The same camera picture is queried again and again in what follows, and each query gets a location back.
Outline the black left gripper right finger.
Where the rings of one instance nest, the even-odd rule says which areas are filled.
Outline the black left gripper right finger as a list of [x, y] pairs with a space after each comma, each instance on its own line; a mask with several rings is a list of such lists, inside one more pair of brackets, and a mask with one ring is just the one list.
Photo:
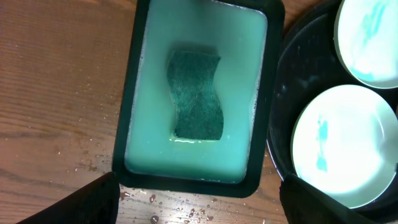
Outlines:
[[372, 224], [373, 221], [342, 205], [294, 174], [280, 186], [280, 202], [289, 223]]

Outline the green yellow scrub sponge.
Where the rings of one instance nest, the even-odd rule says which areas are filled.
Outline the green yellow scrub sponge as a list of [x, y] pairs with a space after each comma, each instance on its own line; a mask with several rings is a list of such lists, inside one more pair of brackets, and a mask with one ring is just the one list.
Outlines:
[[224, 116], [214, 77], [221, 57], [216, 52], [174, 50], [167, 65], [167, 81], [175, 105], [174, 136], [218, 141]]

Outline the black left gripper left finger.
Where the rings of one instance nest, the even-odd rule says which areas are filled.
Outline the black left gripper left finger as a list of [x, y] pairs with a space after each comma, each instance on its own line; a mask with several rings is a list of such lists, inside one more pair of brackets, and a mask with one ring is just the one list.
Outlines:
[[19, 224], [115, 224], [119, 194], [119, 182], [108, 172]]

